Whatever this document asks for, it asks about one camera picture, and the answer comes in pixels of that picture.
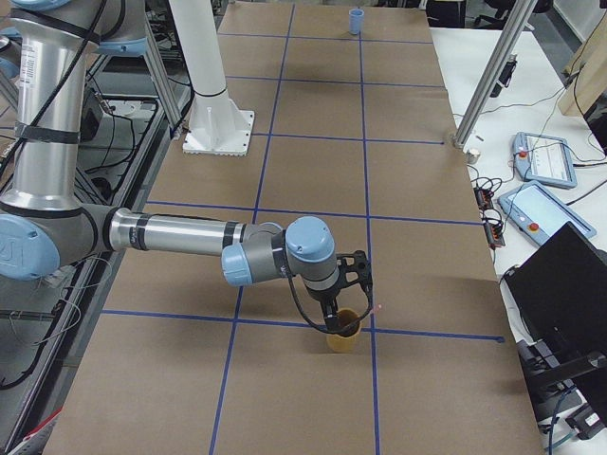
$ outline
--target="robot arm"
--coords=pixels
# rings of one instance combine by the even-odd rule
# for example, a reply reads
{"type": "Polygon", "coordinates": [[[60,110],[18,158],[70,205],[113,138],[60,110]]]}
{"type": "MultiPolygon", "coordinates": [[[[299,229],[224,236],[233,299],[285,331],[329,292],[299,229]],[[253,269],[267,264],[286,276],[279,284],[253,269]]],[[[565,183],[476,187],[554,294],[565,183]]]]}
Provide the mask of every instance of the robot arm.
{"type": "Polygon", "coordinates": [[[233,286],[286,278],[302,317],[324,333],[347,333],[373,308],[371,265],[365,253],[336,254],[329,227],[312,216],[299,218],[283,230],[272,223],[250,225],[118,209],[107,235],[113,249],[221,256],[224,276],[233,286]],[[326,328],[304,313],[292,284],[296,275],[302,276],[308,294],[321,305],[326,328]],[[354,284],[367,297],[367,309],[357,320],[341,326],[337,296],[354,284]]]}
{"type": "Polygon", "coordinates": [[[288,279],[302,316],[326,333],[345,334],[370,313],[373,282],[364,252],[336,254],[331,232],[318,218],[300,218],[283,230],[80,204],[74,174],[84,57],[98,49],[114,55],[144,52],[143,0],[12,3],[18,7],[11,17],[23,51],[15,171],[11,188],[0,195],[0,274],[34,280],[94,253],[166,250],[221,256],[226,280],[235,286],[288,279]],[[296,275],[320,303],[326,328],[303,312],[292,282],[296,275]],[[341,326],[337,296],[354,284],[361,286],[368,307],[341,326]]]}

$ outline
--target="cable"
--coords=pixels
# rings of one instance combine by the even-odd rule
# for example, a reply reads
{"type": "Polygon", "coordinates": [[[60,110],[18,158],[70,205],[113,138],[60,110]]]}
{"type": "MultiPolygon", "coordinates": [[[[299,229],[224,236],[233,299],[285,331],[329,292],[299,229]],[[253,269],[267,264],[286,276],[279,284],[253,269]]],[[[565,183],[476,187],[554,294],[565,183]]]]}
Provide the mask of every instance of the cable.
{"type": "Polygon", "coordinates": [[[595,192],[596,190],[598,190],[600,187],[602,187],[605,184],[607,184],[607,180],[603,180],[602,182],[600,182],[598,185],[596,185],[594,188],[592,188],[591,190],[589,190],[588,192],[586,192],[585,194],[583,194],[579,198],[574,199],[573,201],[567,202],[565,205],[566,206],[573,206],[576,202],[578,202],[578,201],[582,200],[584,197],[592,194],[593,192],[595,192]]]}
{"type": "Polygon", "coordinates": [[[358,325],[362,322],[363,319],[365,319],[367,316],[369,316],[369,314],[371,314],[371,312],[373,311],[373,293],[371,291],[367,292],[366,290],[364,291],[365,296],[367,296],[367,309],[364,311],[364,313],[359,316],[358,318],[354,319],[352,322],[350,322],[349,324],[345,325],[344,327],[341,327],[338,331],[330,331],[322,326],[320,326],[319,324],[317,324],[316,322],[314,322],[304,311],[303,307],[302,307],[302,303],[300,302],[299,296],[297,295],[297,290],[295,289],[295,284],[293,283],[293,273],[291,272],[291,269],[288,266],[288,258],[286,256],[286,248],[283,248],[283,255],[284,255],[284,260],[285,260],[285,272],[286,272],[286,279],[288,280],[288,286],[291,290],[291,296],[293,297],[293,301],[295,302],[295,306],[297,307],[297,311],[299,311],[300,315],[302,316],[303,320],[305,320],[305,322],[307,322],[307,324],[312,327],[313,329],[318,330],[319,332],[322,332],[326,335],[341,335],[341,334],[346,334],[348,331],[350,331],[351,329],[358,327],[358,325]]]}
{"type": "Polygon", "coordinates": [[[552,412],[552,419],[550,421],[550,431],[548,432],[548,455],[552,455],[552,450],[554,449],[552,445],[552,438],[554,436],[554,426],[557,424],[557,414],[559,413],[559,409],[561,408],[562,402],[565,401],[565,398],[569,393],[574,391],[576,388],[569,388],[561,394],[559,397],[559,401],[557,402],[557,406],[554,407],[554,411],[552,412]]]}
{"type": "Polygon", "coordinates": [[[469,169],[472,169],[473,171],[476,172],[476,178],[478,178],[481,174],[478,172],[478,169],[476,169],[474,166],[472,166],[471,164],[467,164],[466,166],[468,166],[469,169]]]}
{"type": "Polygon", "coordinates": [[[182,82],[182,81],[178,81],[177,79],[173,79],[173,78],[169,78],[167,76],[167,79],[171,82],[174,82],[178,85],[185,85],[186,87],[192,87],[192,83],[191,82],[182,82]]]}
{"type": "MultiPolygon", "coordinates": [[[[83,42],[81,43],[80,47],[76,51],[76,54],[74,54],[74,58],[72,59],[71,63],[69,64],[69,67],[67,68],[65,73],[62,75],[61,79],[59,80],[59,82],[57,83],[57,85],[55,86],[53,91],[50,93],[50,95],[46,99],[43,106],[40,108],[40,111],[38,111],[38,114],[36,114],[36,117],[34,117],[34,119],[29,124],[30,126],[38,126],[38,122],[41,120],[41,118],[43,117],[45,112],[48,110],[48,107],[50,107],[50,104],[55,100],[55,98],[57,98],[57,95],[59,94],[59,92],[61,91],[61,89],[64,87],[65,83],[71,76],[72,72],[74,71],[74,68],[76,67],[76,64],[78,63],[78,60],[83,55],[84,50],[86,49],[86,46],[88,45],[88,42],[91,40],[91,38],[93,36],[95,27],[97,26],[97,23],[101,19],[101,15],[103,14],[103,10],[105,9],[106,3],[107,3],[107,0],[101,0],[99,8],[97,9],[97,12],[95,14],[95,17],[93,18],[93,22],[91,23],[91,26],[88,28],[88,31],[86,32],[86,36],[83,38],[83,42]]],[[[26,142],[27,142],[27,139],[25,139],[24,137],[19,137],[15,141],[15,143],[13,144],[13,146],[10,148],[9,152],[7,153],[6,158],[2,161],[2,163],[0,163],[0,178],[2,178],[2,175],[4,174],[10,161],[13,159],[14,156],[16,156],[17,151],[23,150],[23,147],[25,146],[26,142]]]]}
{"type": "Polygon", "coordinates": [[[571,438],[573,438],[576,435],[577,435],[577,433],[574,430],[569,431],[565,436],[560,438],[556,443],[554,443],[552,445],[552,449],[554,450],[555,448],[562,446],[563,444],[565,444],[567,441],[569,441],[571,438]]]}
{"type": "MultiPolygon", "coordinates": [[[[490,114],[490,113],[493,113],[495,111],[499,111],[500,109],[505,109],[507,107],[532,107],[532,106],[535,106],[536,104],[540,104],[541,102],[552,100],[554,97],[556,97],[563,90],[565,90],[565,87],[561,87],[559,90],[557,90],[553,95],[550,95],[549,97],[542,98],[541,100],[537,100],[537,101],[532,102],[530,104],[521,104],[521,103],[518,103],[518,102],[514,103],[514,104],[505,104],[505,105],[502,105],[502,106],[498,106],[495,109],[490,109],[488,111],[483,111],[483,112],[481,112],[480,115],[482,116],[484,114],[490,114]]],[[[457,117],[463,117],[462,114],[454,114],[454,115],[457,116],[457,117]]]]}

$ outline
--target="chair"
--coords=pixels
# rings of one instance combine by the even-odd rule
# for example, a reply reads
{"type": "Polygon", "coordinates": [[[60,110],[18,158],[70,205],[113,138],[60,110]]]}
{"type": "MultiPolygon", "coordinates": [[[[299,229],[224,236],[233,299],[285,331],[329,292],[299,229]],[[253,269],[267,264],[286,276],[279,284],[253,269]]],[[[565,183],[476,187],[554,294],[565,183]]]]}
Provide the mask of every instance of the chair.
{"type": "MultiPolygon", "coordinates": [[[[516,0],[485,0],[490,7],[495,8],[495,16],[486,16],[485,14],[481,14],[476,19],[474,19],[474,26],[476,28],[484,28],[484,29],[493,29],[493,30],[501,30],[506,25],[506,21],[508,19],[508,15],[510,11],[514,8],[514,4],[516,0]],[[483,27],[478,27],[481,24],[481,21],[488,22],[488,25],[483,27]]],[[[554,4],[554,0],[538,0],[538,4],[533,9],[533,12],[547,12],[552,9],[554,4]]]]}

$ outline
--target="wire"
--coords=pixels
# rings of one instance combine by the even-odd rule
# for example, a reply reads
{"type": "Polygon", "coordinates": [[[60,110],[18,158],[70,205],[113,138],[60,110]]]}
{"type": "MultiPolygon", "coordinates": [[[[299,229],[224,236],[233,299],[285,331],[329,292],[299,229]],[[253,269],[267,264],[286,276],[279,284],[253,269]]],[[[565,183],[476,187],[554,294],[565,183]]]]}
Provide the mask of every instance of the wire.
{"type": "MultiPolygon", "coordinates": [[[[516,102],[514,104],[505,104],[505,105],[502,105],[502,106],[498,106],[495,109],[490,109],[488,111],[483,111],[483,112],[481,112],[480,115],[482,116],[484,114],[490,114],[490,113],[493,113],[495,111],[499,111],[500,109],[505,109],[507,107],[533,107],[536,104],[540,104],[541,102],[552,100],[554,97],[556,97],[563,90],[565,90],[565,87],[561,87],[559,90],[557,90],[553,95],[550,95],[549,97],[542,98],[541,100],[537,100],[537,101],[532,102],[530,104],[521,104],[521,103],[518,103],[518,102],[516,102]]],[[[462,114],[454,114],[454,115],[457,116],[457,117],[463,117],[462,114]]]]}
{"type": "MultiPolygon", "coordinates": [[[[57,98],[57,95],[59,94],[59,92],[61,91],[61,89],[64,87],[65,83],[71,76],[72,72],[74,71],[74,68],[76,67],[76,64],[78,63],[78,60],[81,58],[81,56],[84,53],[84,50],[86,49],[88,42],[93,37],[95,27],[97,26],[97,23],[101,19],[101,15],[103,14],[103,10],[105,9],[106,3],[107,3],[107,0],[101,0],[99,8],[97,9],[97,12],[95,14],[95,17],[93,18],[93,22],[91,23],[91,26],[88,28],[88,31],[86,32],[86,35],[83,38],[83,42],[81,43],[80,47],[76,51],[76,54],[74,54],[74,57],[73,57],[71,63],[69,64],[69,67],[67,68],[65,73],[62,75],[61,79],[59,80],[59,82],[57,83],[57,85],[55,86],[53,91],[50,93],[50,95],[46,99],[45,103],[40,108],[40,111],[38,111],[38,114],[36,114],[36,117],[33,118],[31,123],[29,124],[29,126],[38,126],[38,122],[41,120],[41,118],[43,117],[45,112],[48,110],[48,107],[50,107],[50,104],[55,100],[55,98],[57,98]]],[[[23,147],[25,146],[26,142],[27,142],[27,139],[25,139],[24,137],[19,137],[15,141],[15,143],[12,145],[9,152],[7,153],[7,157],[2,161],[2,163],[0,163],[0,178],[4,174],[6,168],[8,167],[8,165],[9,165],[10,161],[13,159],[13,157],[15,157],[15,166],[16,166],[16,164],[17,164],[16,161],[18,159],[17,152],[20,152],[23,150],[23,147]]]]}
{"type": "Polygon", "coordinates": [[[114,266],[108,260],[102,258],[101,256],[88,256],[87,258],[81,259],[75,263],[75,266],[80,266],[81,264],[85,264],[89,260],[93,260],[95,263],[104,263],[107,267],[106,270],[109,271],[107,277],[103,280],[99,280],[98,282],[94,282],[93,284],[87,284],[86,286],[66,286],[63,290],[72,290],[72,291],[82,291],[83,289],[90,289],[92,287],[98,287],[107,282],[110,278],[112,278],[112,273],[114,272],[114,266]]]}
{"type": "MultiPolygon", "coordinates": [[[[105,99],[105,95],[103,94],[103,92],[101,91],[101,88],[99,86],[99,84],[97,83],[97,80],[95,79],[95,76],[87,71],[88,76],[90,77],[91,81],[95,84],[95,86],[97,87],[97,91],[99,92],[100,96],[103,98],[103,100],[105,99]]],[[[125,116],[119,116],[117,114],[114,114],[112,112],[107,112],[107,115],[109,115],[112,118],[112,136],[110,138],[110,143],[107,146],[107,150],[105,151],[105,155],[103,156],[103,160],[101,161],[101,165],[96,166],[94,168],[90,168],[85,170],[86,173],[94,173],[96,171],[99,171],[101,169],[106,169],[107,167],[112,168],[114,166],[118,166],[118,164],[110,164],[107,165],[107,167],[105,166],[105,160],[107,159],[110,150],[112,149],[112,145],[114,144],[114,138],[115,138],[115,134],[116,134],[116,118],[122,118],[125,120],[128,120],[130,122],[130,127],[131,127],[131,137],[132,137],[132,147],[131,147],[131,152],[132,153],[135,150],[136,144],[135,144],[135,127],[133,125],[133,120],[131,118],[125,117],[125,116]]]]}
{"type": "Polygon", "coordinates": [[[566,206],[573,206],[576,202],[582,200],[586,196],[589,196],[590,194],[592,194],[593,192],[595,192],[596,190],[598,190],[600,187],[602,187],[605,184],[607,184],[607,180],[603,180],[602,182],[600,182],[598,185],[596,185],[594,188],[592,188],[591,190],[589,190],[588,192],[586,192],[585,194],[583,194],[579,198],[574,199],[573,201],[567,202],[565,205],[566,206]]]}
{"type": "Polygon", "coordinates": [[[373,310],[373,300],[369,299],[369,303],[367,305],[367,309],[365,310],[365,312],[359,316],[358,318],[356,318],[355,320],[353,320],[352,322],[350,322],[348,325],[345,325],[343,327],[341,327],[338,331],[330,331],[328,329],[325,329],[324,327],[320,326],[319,324],[317,324],[316,322],[314,322],[304,311],[304,309],[302,308],[302,303],[300,302],[300,299],[297,295],[297,290],[295,289],[295,284],[293,283],[293,275],[291,274],[290,270],[287,272],[286,278],[288,280],[288,286],[291,289],[291,296],[293,297],[293,301],[295,302],[295,306],[297,307],[297,311],[299,311],[300,315],[302,316],[303,320],[305,320],[305,322],[307,322],[307,324],[312,327],[313,329],[318,330],[319,332],[322,332],[326,335],[340,335],[340,334],[345,334],[348,331],[350,331],[351,329],[358,327],[358,325],[362,322],[363,319],[365,319],[367,316],[369,316],[369,314],[371,313],[371,311],[373,310]]]}
{"type": "Polygon", "coordinates": [[[49,335],[48,337],[44,337],[39,341],[34,341],[31,343],[27,343],[24,342],[21,338],[19,338],[19,336],[17,335],[17,332],[15,330],[15,326],[14,326],[14,319],[12,318],[12,315],[16,312],[12,312],[9,314],[9,322],[10,322],[10,329],[12,331],[12,334],[23,344],[26,344],[27,346],[31,346],[31,347],[38,347],[41,344],[45,344],[47,341],[56,338],[56,337],[60,337],[61,335],[63,335],[65,332],[67,332],[70,329],[73,329],[74,327],[76,327],[80,321],[82,320],[83,317],[83,312],[81,311],[81,309],[78,307],[78,305],[70,300],[66,300],[66,299],[59,299],[59,302],[63,302],[63,303],[67,303],[68,305],[70,305],[72,308],[74,308],[74,310],[76,310],[76,312],[78,313],[78,316],[76,316],[76,320],[74,320],[71,324],[69,324],[67,327],[64,327],[62,330],[60,330],[59,332],[57,332],[56,334],[53,335],[49,335]]]}
{"type": "Polygon", "coordinates": [[[572,387],[565,390],[559,397],[559,401],[557,401],[557,406],[554,407],[554,411],[552,412],[552,419],[550,421],[550,431],[548,432],[548,455],[552,455],[552,450],[554,449],[552,445],[552,438],[554,436],[554,426],[557,424],[558,420],[557,414],[559,413],[559,409],[561,408],[562,402],[565,401],[567,395],[575,389],[575,387],[572,387]]]}
{"type": "Polygon", "coordinates": [[[192,83],[191,82],[182,82],[182,81],[178,81],[177,79],[173,79],[173,78],[169,78],[167,77],[167,79],[171,82],[174,82],[178,85],[185,85],[186,87],[192,87],[192,83]]]}
{"type": "Polygon", "coordinates": [[[331,331],[328,330],[322,326],[320,326],[319,324],[317,324],[316,322],[314,322],[304,311],[304,308],[302,307],[302,303],[300,302],[299,296],[297,295],[297,290],[295,289],[295,284],[293,283],[293,273],[291,272],[291,269],[288,266],[288,258],[286,257],[286,248],[283,248],[283,254],[284,254],[284,259],[285,259],[285,273],[286,273],[286,279],[288,280],[288,287],[291,290],[291,296],[293,297],[293,301],[295,302],[295,306],[297,307],[297,311],[299,311],[300,315],[302,316],[303,320],[305,320],[305,322],[307,322],[307,324],[312,327],[313,329],[318,330],[319,332],[322,332],[326,335],[341,335],[341,334],[347,334],[348,331],[354,329],[355,327],[359,327],[360,323],[362,322],[363,319],[365,319],[367,316],[369,316],[371,314],[371,312],[373,311],[373,292],[372,291],[367,291],[364,290],[365,296],[367,296],[367,309],[364,311],[364,313],[359,316],[358,318],[354,319],[352,322],[350,322],[349,324],[341,327],[338,331],[331,331]]]}
{"type": "MultiPolygon", "coordinates": [[[[552,449],[554,450],[555,448],[562,446],[563,444],[565,444],[567,441],[569,441],[571,438],[573,438],[576,435],[577,435],[576,431],[572,429],[565,436],[563,436],[556,443],[554,443],[552,445],[552,449]]],[[[546,447],[543,451],[547,452],[548,451],[548,447],[546,447]]]]}
{"type": "Polygon", "coordinates": [[[476,178],[478,178],[481,174],[478,172],[478,169],[476,169],[474,166],[472,166],[471,164],[467,164],[466,166],[468,166],[469,169],[472,169],[473,171],[476,172],[476,178]]]}

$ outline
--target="grid line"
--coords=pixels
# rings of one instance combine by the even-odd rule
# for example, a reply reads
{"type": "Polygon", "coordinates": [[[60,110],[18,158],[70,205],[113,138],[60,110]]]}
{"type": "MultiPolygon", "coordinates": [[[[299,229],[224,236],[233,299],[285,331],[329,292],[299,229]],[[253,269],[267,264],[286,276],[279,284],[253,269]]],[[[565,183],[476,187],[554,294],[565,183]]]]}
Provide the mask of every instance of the grid line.
{"type": "MultiPolygon", "coordinates": [[[[291,32],[291,26],[293,24],[293,15],[295,13],[295,5],[291,6],[291,15],[289,18],[289,22],[288,22],[288,30],[286,33],[286,40],[285,40],[285,49],[283,51],[283,59],[281,61],[281,72],[280,72],[280,78],[283,77],[283,73],[285,71],[285,58],[286,58],[286,50],[288,48],[288,35],[291,32]]],[[[276,109],[278,106],[278,98],[280,97],[280,92],[281,92],[281,81],[278,81],[277,86],[276,86],[276,95],[274,96],[274,106],[272,108],[272,117],[270,119],[270,123],[269,123],[269,130],[268,132],[271,134],[272,133],[272,129],[274,127],[274,120],[276,119],[276,109]]],[[[251,222],[255,223],[257,221],[257,213],[259,212],[259,201],[261,198],[261,194],[262,194],[262,188],[264,186],[264,176],[266,174],[266,165],[267,165],[267,156],[269,153],[269,147],[270,147],[270,142],[272,140],[272,137],[269,136],[267,138],[267,143],[266,143],[266,150],[264,152],[264,162],[262,164],[262,170],[261,170],[261,174],[259,177],[259,185],[257,188],[257,196],[255,198],[255,207],[253,209],[253,217],[251,222]]],[[[213,455],[214,451],[215,451],[215,444],[216,444],[216,440],[217,440],[217,433],[219,431],[219,426],[221,425],[221,411],[223,408],[223,403],[224,403],[224,397],[225,397],[225,392],[226,392],[226,387],[228,384],[228,376],[230,373],[230,363],[231,363],[231,353],[232,353],[232,348],[234,345],[234,340],[236,339],[236,330],[238,328],[238,316],[240,315],[240,306],[242,303],[242,298],[243,298],[243,287],[241,286],[238,289],[238,298],[236,301],[236,308],[234,309],[234,321],[231,325],[231,332],[230,332],[230,344],[228,347],[228,354],[226,355],[226,363],[224,366],[224,374],[222,377],[222,381],[221,381],[221,390],[219,393],[219,398],[217,400],[217,410],[215,412],[215,421],[213,424],[213,431],[212,431],[212,439],[211,439],[211,444],[209,447],[209,455],[213,455]]]]}
{"type": "MultiPolygon", "coordinates": [[[[293,322],[288,320],[268,320],[268,319],[251,319],[251,318],[225,318],[216,316],[202,316],[202,315],[182,315],[176,313],[159,313],[153,311],[134,311],[134,310],[109,310],[104,309],[101,311],[105,315],[111,316],[131,316],[135,318],[159,318],[159,319],[185,319],[185,320],[199,320],[203,322],[222,322],[222,323],[234,323],[245,325],[264,325],[264,326],[275,326],[285,328],[298,328],[298,329],[310,329],[310,326],[303,322],[293,322]]],[[[400,337],[435,337],[435,338],[458,338],[458,339],[471,339],[480,341],[495,341],[497,343],[505,343],[505,338],[495,335],[482,335],[482,334],[457,334],[453,332],[433,332],[427,330],[405,330],[405,329],[388,329],[376,327],[375,329],[365,327],[362,332],[370,334],[374,330],[376,334],[383,335],[396,335],[400,337]]]]}
{"type": "MultiPolygon", "coordinates": [[[[268,76],[228,76],[226,79],[252,80],[252,81],[285,81],[285,82],[313,82],[313,83],[346,83],[350,85],[360,85],[360,82],[354,81],[331,81],[322,79],[290,79],[290,78],[270,78],[268,76]]],[[[388,87],[416,87],[416,88],[443,88],[445,85],[434,85],[426,83],[399,83],[399,82],[363,82],[365,85],[380,85],[388,87]]]]}
{"type": "MultiPolygon", "coordinates": [[[[362,123],[362,165],[364,168],[364,204],[367,230],[367,254],[369,261],[373,263],[373,249],[371,241],[371,201],[369,192],[369,167],[367,161],[367,126],[364,113],[364,64],[362,60],[362,37],[359,33],[359,64],[360,64],[360,105],[362,123]]],[[[377,341],[376,341],[376,317],[372,313],[369,317],[371,324],[371,375],[373,385],[373,422],[376,443],[376,455],[381,455],[381,433],[379,428],[379,386],[377,381],[377,341]]]]}
{"type": "Polygon", "coordinates": [[[230,342],[228,344],[228,353],[226,355],[226,363],[221,378],[221,388],[219,389],[219,397],[217,398],[217,409],[215,410],[215,419],[212,425],[211,443],[209,444],[209,455],[213,455],[215,444],[217,443],[217,434],[219,432],[219,424],[221,422],[221,411],[223,410],[224,396],[226,395],[226,386],[228,385],[228,375],[230,373],[231,353],[234,348],[234,340],[236,339],[236,328],[238,327],[238,313],[240,312],[240,303],[243,298],[243,288],[238,289],[238,298],[236,299],[236,308],[234,309],[234,318],[231,323],[230,342]]]}
{"type": "MultiPolygon", "coordinates": [[[[300,35],[272,35],[265,33],[226,33],[217,32],[219,36],[249,36],[258,38],[293,38],[298,40],[325,40],[325,41],[356,41],[356,38],[328,38],[322,36],[300,36],[300,35]]],[[[378,40],[378,39],[361,39],[364,43],[401,43],[403,45],[433,45],[432,41],[406,41],[406,40],[378,40]]]]}
{"type": "MultiPolygon", "coordinates": [[[[344,136],[310,136],[310,135],[289,135],[282,133],[253,133],[253,136],[263,137],[293,137],[298,139],[319,139],[319,140],[353,140],[362,142],[361,137],[344,136]]],[[[388,142],[395,144],[421,144],[421,145],[445,145],[444,140],[417,140],[417,139],[385,139],[385,138],[367,138],[367,142],[388,142]]]]}
{"type": "MultiPolygon", "coordinates": [[[[176,207],[191,207],[197,209],[228,209],[228,210],[242,210],[242,211],[255,211],[252,207],[238,207],[238,206],[216,206],[213,204],[195,204],[189,202],[171,202],[171,201],[148,201],[150,205],[156,206],[176,206],[176,207]]],[[[439,220],[432,218],[413,218],[406,216],[387,216],[387,215],[366,215],[357,213],[339,213],[332,211],[313,211],[313,210],[289,210],[289,209],[264,209],[257,208],[257,212],[262,213],[290,213],[297,215],[315,215],[315,216],[335,216],[342,218],[356,218],[356,219],[370,219],[370,220],[383,220],[383,221],[400,221],[407,223],[431,223],[439,225],[461,225],[461,226],[482,226],[481,221],[460,221],[460,220],[439,220]]]]}

